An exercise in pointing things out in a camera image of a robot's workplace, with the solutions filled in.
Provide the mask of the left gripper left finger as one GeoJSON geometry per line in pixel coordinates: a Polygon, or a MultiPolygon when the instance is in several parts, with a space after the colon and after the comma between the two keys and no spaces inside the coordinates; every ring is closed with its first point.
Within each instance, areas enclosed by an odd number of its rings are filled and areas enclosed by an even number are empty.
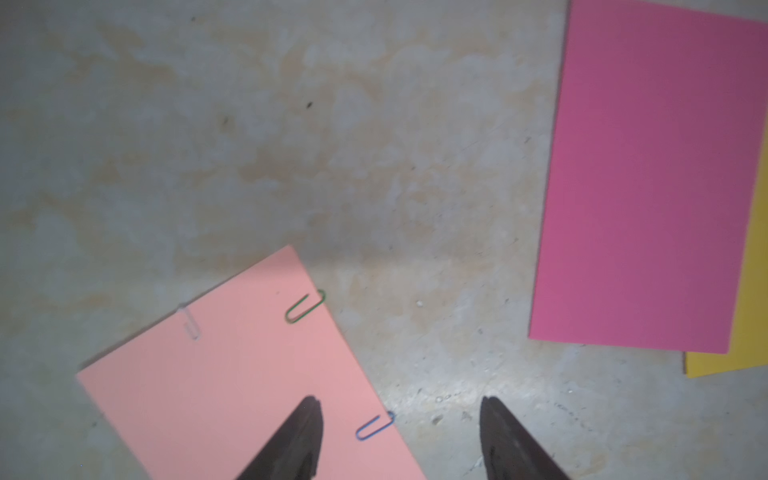
{"type": "Polygon", "coordinates": [[[237,480],[310,480],[317,474],[324,420],[321,402],[306,396],[237,480]]]}

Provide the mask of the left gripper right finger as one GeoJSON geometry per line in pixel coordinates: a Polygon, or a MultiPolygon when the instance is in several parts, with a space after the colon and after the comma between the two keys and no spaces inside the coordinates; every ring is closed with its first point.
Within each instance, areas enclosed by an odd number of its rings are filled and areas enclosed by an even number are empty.
{"type": "Polygon", "coordinates": [[[499,398],[482,399],[479,426],[489,480],[569,480],[499,398]]]}

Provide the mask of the salmon pink paper sheet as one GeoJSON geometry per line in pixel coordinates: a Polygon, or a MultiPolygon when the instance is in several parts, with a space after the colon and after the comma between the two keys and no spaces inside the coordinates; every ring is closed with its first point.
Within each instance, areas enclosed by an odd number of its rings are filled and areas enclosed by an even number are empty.
{"type": "Polygon", "coordinates": [[[321,402],[321,479],[419,479],[393,424],[358,441],[387,408],[326,303],[295,324],[285,311],[317,290],[284,247],[85,367],[77,378],[153,479],[234,479],[306,396],[321,402]]]}

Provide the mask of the yellow paper sheet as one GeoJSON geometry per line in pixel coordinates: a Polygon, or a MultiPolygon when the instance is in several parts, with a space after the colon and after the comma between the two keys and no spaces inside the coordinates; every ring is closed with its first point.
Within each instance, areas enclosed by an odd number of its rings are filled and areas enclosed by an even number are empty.
{"type": "Polygon", "coordinates": [[[767,120],[708,124],[662,222],[662,255],[688,378],[767,363],[767,120]]]}

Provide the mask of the magenta paper sheet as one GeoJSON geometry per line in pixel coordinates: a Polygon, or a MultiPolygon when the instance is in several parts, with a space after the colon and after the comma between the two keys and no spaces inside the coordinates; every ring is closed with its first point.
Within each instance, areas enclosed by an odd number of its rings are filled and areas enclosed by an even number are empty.
{"type": "Polygon", "coordinates": [[[767,109],[767,27],[571,3],[529,335],[726,353],[767,109]]]}

